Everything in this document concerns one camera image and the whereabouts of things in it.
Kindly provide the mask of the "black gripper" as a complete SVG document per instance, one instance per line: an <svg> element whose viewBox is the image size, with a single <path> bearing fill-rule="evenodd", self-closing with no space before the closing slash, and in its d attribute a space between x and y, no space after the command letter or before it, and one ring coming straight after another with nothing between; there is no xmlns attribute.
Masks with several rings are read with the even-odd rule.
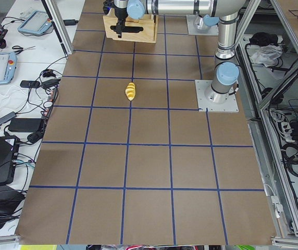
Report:
<svg viewBox="0 0 298 250"><path fill-rule="evenodd" d="M128 0L114 0L115 16L118 18L116 24L116 33L118 34L118 38L122 38L122 32L125 28L125 19L128 16L127 5Z"/></svg>

